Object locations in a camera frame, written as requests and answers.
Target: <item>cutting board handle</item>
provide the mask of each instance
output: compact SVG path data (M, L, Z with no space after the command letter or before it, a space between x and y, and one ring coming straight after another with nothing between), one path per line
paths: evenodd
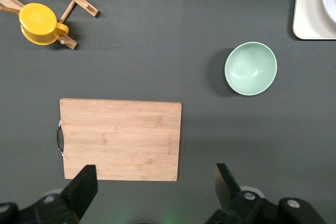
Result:
M64 150L64 139L63 139L63 146L61 146L61 136L63 136L63 134L61 133L62 132L62 121L60 120L58 122L58 126L57 126L57 129L56 129L56 144L57 144L57 148L59 150L59 152L61 152L61 155L63 157L63 150Z

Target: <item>tray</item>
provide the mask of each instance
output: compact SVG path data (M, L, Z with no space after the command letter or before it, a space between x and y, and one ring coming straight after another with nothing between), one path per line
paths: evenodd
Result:
M324 9L322 0L296 0L293 32L299 39L336 39L336 24Z

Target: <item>screw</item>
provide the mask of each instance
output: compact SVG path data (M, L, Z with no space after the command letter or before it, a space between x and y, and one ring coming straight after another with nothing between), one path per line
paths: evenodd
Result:
M0 207L0 214L1 214L2 212L7 211L8 209L9 209L9 205L4 205L4 206Z
M48 196L43 200L43 203L48 204L48 203L54 201L54 199L55 199L55 198L54 198L52 195L48 195Z
M293 199L287 200L287 204L290 207L293 207L293 208L299 208L300 207L300 204L296 200L293 200Z
M252 193L245 193L244 197L245 199L248 199L248 200L254 200L256 198L256 196Z

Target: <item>cup handle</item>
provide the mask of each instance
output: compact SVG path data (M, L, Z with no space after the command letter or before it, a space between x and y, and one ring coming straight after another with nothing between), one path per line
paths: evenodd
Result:
M62 23L57 23L56 25L56 33L58 35L67 35L69 33L69 27L67 27L66 25L62 24Z

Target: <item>wooden dowel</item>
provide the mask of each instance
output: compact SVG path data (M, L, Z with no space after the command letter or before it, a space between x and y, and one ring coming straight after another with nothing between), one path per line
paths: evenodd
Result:
M93 12L93 8L88 5L88 3L84 4L85 8Z
M61 44L62 45L66 45L66 46L69 46L71 43L70 42L68 42L68 41L65 41L65 40L63 40L63 39L61 39Z
M67 19L71 10L74 8L75 4L76 2L73 0L70 2L69 6L66 8L66 10L64 11L63 15L61 16L58 22L63 23Z
M9 8L6 6L0 6L0 10L3 10L4 12L9 12L9 13L20 13L20 10L14 9L14 8Z

